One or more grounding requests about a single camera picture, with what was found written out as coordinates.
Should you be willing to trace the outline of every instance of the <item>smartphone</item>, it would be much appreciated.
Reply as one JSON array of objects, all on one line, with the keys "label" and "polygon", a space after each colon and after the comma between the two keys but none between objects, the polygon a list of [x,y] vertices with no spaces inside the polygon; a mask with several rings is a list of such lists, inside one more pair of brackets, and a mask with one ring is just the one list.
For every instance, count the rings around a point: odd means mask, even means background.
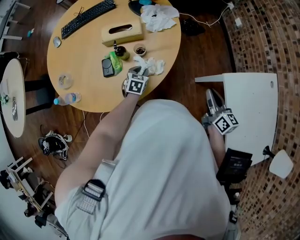
[{"label": "smartphone", "polygon": [[102,60],[102,70],[104,77],[112,77],[114,76],[114,69],[112,61],[109,58]]}]

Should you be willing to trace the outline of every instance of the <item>tissue box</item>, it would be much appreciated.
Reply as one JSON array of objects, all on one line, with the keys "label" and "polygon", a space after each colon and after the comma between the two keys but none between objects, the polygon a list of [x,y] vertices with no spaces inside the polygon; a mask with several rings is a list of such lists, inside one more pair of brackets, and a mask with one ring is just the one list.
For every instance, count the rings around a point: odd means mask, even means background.
[{"label": "tissue box", "polygon": [[220,134],[225,135],[232,132],[239,125],[232,113],[222,113],[212,123]]},{"label": "tissue box", "polygon": [[128,73],[125,81],[126,93],[141,95],[147,87],[149,77]]},{"label": "tissue box", "polygon": [[139,19],[131,22],[120,22],[105,26],[102,31],[102,44],[109,47],[117,44],[144,39],[142,24]]}]

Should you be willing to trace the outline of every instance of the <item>green pouch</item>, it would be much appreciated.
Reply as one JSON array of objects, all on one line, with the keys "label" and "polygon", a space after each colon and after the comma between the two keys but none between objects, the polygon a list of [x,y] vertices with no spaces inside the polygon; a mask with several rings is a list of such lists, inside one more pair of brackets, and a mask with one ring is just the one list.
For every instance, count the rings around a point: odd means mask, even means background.
[{"label": "green pouch", "polygon": [[112,67],[114,69],[114,75],[116,76],[119,74],[120,71],[123,69],[122,60],[116,56],[115,52],[109,52],[105,58],[109,58],[112,61]]}]

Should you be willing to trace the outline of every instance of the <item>backpack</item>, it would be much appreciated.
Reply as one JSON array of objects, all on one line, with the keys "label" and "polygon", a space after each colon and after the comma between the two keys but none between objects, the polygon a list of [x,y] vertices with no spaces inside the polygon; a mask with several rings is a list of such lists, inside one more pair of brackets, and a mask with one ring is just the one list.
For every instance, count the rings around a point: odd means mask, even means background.
[{"label": "backpack", "polygon": [[58,155],[62,160],[66,161],[68,159],[67,150],[69,149],[67,142],[71,141],[71,135],[62,137],[51,130],[45,137],[38,139],[38,144],[46,156],[50,154]]}]

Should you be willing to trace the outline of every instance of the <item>round wooden table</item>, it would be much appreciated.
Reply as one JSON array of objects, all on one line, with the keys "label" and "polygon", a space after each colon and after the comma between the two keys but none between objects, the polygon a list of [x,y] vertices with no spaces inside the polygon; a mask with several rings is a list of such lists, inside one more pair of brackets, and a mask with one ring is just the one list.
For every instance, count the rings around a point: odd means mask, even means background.
[{"label": "round wooden table", "polygon": [[[2,113],[7,128],[14,137],[20,137],[25,128],[26,101],[23,69],[17,59],[12,59],[5,68],[2,82],[0,84],[0,94],[7,94],[10,100],[2,106]],[[17,121],[12,115],[13,102],[16,98]]]},{"label": "round wooden table", "polygon": [[[82,99],[72,106],[87,112],[109,112],[123,99],[121,85],[127,76],[128,69],[135,66],[133,61],[133,47],[136,43],[143,43],[147,53],[143,57],[165,61],[165,70],[160,75],[150,76],[148,86],[143,96],[155,89],[170,71],[180,47],[181,31],[178,18],[174,18],[176,25],[161,32],[148,32],[142,24],[144,40],[121,44],[130,52],[130,59],[123,61],[123,70],[109,78],[103,77],[101,60],[113,47],[106,47],[101,41],[101,29],[107,24],[125,23],[140,18],[128,7],[127,0],[115,0],[116,9],[113,9],[81,27],[71,36],[62,40],[60,47],[53,44],[54,37],[61,38],[61,28],[75,18],[81,7],[84,10],[99,3],[99,0],[78,0],[62,16],[51,36],[47,66],[51,82],[58,92],[63,95],[68,92],[80,92]],[[160,5],[170,5],[168,0],[158,0]],[[74,80],[73,86],[68,90],[58,87],[61,74],[70,74]]]}]

